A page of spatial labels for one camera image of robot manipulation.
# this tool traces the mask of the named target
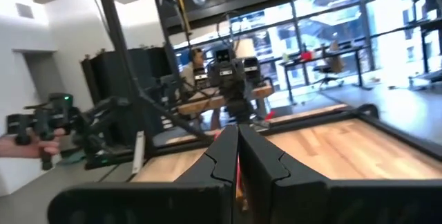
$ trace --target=wooden tabletop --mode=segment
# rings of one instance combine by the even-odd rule
[[[199,102],[194,103],[188,103],[183,104],[178,107],[178,111],[181,114],[189,115],[193,113],[199,113],[203,109],[206,110],[212,110],[212,109],[218,109],[226,104],[226,101],[224,97],[219,95],[219,89],[218,88],[208,88],[203,90],[208,95],[218,95],[214,96],[211,99],[207,100],[201,100]],[[255,88],[252,91],[252,100],[269,97],[271,94],[273,94],[273,89],[271,85],[266,85],[260,88]],[[197,100],[198,98],[203,98],[204,95],[201,93],[195,94],[190,100]]]
[[[347,105],[339,104],[323,109],[308,111],[304,113],[296,113],[293,115],[283,116],[273,119],[274,122],[284,121],[287,118],[300,118],[307,115],[323,113],[334,109],[342,108]],[[207,131],[207,135],[214,135],[221,132],[222,129]],[[195,136],[184,136],[173,138],[167,141],[168,144],[177,142],[186,142],[195,139]],[[132,179],[132,182],[173,182],[180,177],[188,168],[190,168],[206,149],[198,149],[195,151],[186,151],[182,153],[169,154],[161,157],[150,159],[143,167],[143,169]]]
[[[442,163],[357,119],[267,139],[331,179],[442,179]]]
[[[297,113],[274,121],[300,118],[342,107],[345,105]],[[192,139],[193,136],[186,136],[171,139],[168,143]],[[331,179],[442,178],[442,163],[357,119],[279,133],[267,139]],[[132,182],[173,182],[205,151],[198,149],[152,158]]]

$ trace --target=red object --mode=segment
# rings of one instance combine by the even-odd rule
[[[236,167],[236,188],[241,188],[241,168],[240,168],[240,157],[238,157],[238,165]]]
[[[301,53],[301,59],[303,61],[309,61],[309,60],[313,59],[313,55],[312,55],[312,53],[310,51],[302,52]]]
[[[220,132],[215,133],[215,140],[220,134],[221,134]]]
[[[270,113],[269,114],[267,114],[267,116],[265,116],[265,121],[269,121],[269,120],[271,120],[273,117],[274,117],[274,115],[275,115],[275,112],[274,111],[270,111]]]

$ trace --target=white wall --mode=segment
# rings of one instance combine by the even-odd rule
[[[83,110],[93,106],[81,69],[85,55],[92,57],[101,48],[111,50],[111,41],[99,18],[93,0],[56,0],[45,5],[52,36],[58,51],[54,54],[64,86]]]
[[[128,48],[161,46],[164,36],[155,0],[139,0],[124,6],[124,35]]]
[[[31,6],[35,19],[19,17],[15,3]],[[7,115],[37,103],[24,57],[15,50],[56,49],[41,6],[32,0],[0,0],[0,133],[5,132]],[[11,194],[41,174],[37,159],[0,158],[0,196]]]

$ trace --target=floor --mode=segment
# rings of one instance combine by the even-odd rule
[[[294,113],[319,109],[344,102],[352,106],[364,103],[377,104],[381,111],[381,119],[412,135],[442,144],[442,108],[440,101],[442,89],[438,86],[433,91],[413,92],[405,89],[388,90],[387,85],[377,85],[372,91],[363,91],[353,86],[330,88],[321,93],[317,91],[306,95],[297,95],[296,106],[289,106],[288,93],[278,93],[272,98],[270,105],[275,112]],[[181,135],[182,131],[165,133],[156,138],[156,143],[163,143],[168,138]],[[105,177],[104,181],[125,181],[131,174],[131,164],[118,167],[107,167],[84,171],[82,164],[58,166],[45,176],[36,179],[29,185],[10,196],[0,198],[0,223],[5,224],[44,224],[46,208],[50,200],[62,189],[84,182],[94,182]]]

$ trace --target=human hand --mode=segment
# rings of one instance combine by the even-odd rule
[[[39,148],[43,147],[44,151],[50,155],[56,155],[60,152],[60,137],[66,133],[63,129],[54,131],[55,138],[51,141],[41,141],[40,138],[32,131],[29,133],[31,142],[28,145],[16,145],[15,136],[4,136],[0,138],[0,158],[39,158]]]

